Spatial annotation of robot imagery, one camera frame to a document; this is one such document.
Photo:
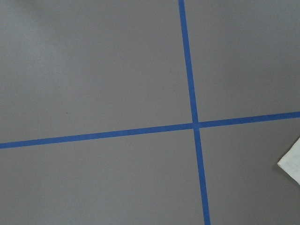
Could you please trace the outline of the cream long-sleeve printed shirt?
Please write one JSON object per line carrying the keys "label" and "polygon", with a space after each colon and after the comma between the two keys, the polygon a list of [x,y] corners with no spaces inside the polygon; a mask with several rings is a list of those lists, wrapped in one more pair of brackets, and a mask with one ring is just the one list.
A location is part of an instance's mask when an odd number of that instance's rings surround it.
{"label": "cream long-sleeve printed shirt", "polygon": [[300,139],[298,139],[277,165],[300,184]]}

